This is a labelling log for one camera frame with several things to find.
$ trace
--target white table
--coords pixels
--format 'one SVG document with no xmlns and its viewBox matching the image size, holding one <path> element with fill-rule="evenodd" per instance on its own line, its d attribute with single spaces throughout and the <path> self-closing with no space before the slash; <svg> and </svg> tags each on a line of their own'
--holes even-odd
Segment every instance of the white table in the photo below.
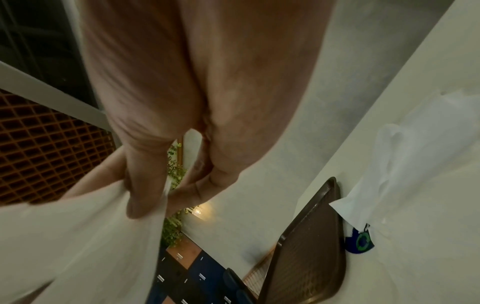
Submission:
<svg viewBox="0 0 480 304">
<path fill-rule="evenodd" d="M 456 0 L 300 197 L 294 217 L 331 176 L 337 178 L 342 197 L 351 191 L 370 161 L 382 125 L 398 122 L 435 90 L 480 86 L 479 33 L 480 1 Z M 324 303 L 394 303 L 395 292 L 374 248 L 360 255 L 347 253 L 343 285 Z"/>
</svg>

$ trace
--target green foliage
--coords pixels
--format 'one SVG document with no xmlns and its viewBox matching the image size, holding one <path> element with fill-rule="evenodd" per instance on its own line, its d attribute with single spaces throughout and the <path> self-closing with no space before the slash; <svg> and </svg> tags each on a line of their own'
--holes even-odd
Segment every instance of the green foliage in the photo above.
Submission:
<svg viewBox="0 0 480 304">
<path fill-rule="evenodd" d="M 180 146 L 180 144 L 172 145 L 168 150 L 168 176 L 171 178 L 170 190 L 175 189 L 180 184 L 186 173 L 186 170 L 178 164 L 176 159 Z M 179 211 L 166 218 L 163 222 L 161 238 L 167 246 L 175 246 L 182 239 L 182 213 L 182 211 Z"/>
</svg>

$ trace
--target sticker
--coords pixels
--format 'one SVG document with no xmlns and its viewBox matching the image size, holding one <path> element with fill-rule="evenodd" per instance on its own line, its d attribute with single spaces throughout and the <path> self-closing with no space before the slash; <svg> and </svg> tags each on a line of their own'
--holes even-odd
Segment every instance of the sticker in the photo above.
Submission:
<svg viewBox="0 0 480 304">
<path fill-rule="evenodd" d="M 370 238 L 369 225 L 362 232 L 352 227 L 351 236 L 345 238 L 345 250 L 353 254 L 361 254 L 375 247 Z"/>
</svg>

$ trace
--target orange lattice panel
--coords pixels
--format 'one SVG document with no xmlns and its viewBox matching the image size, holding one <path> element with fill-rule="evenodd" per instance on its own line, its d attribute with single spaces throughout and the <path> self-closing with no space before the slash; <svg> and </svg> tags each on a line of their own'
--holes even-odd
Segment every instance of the orange lattice panel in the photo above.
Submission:
<svg viewBox="0 0 480 304">
<path fill-rule="evenodd" d="M 0 205 L 56 200 L 114 149 L 110 132 L 0 90 Z"/>
</svg>

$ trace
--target gray wall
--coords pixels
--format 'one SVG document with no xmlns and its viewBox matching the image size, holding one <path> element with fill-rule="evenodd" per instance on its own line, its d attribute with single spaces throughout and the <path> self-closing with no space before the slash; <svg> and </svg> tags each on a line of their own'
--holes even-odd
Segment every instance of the gray wall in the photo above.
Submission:
<svg viewBox="0 0 480 304">
<path fill-rule="evenodd" d="M 244 276 L 292 220 L 298 198 L 360 121 L 451 0 L 339 0 L 309 88 L 268 155 L 192 215 L 184 231 Z M 200 142 L 184 139 L 191 165 Z"/>
</svg>

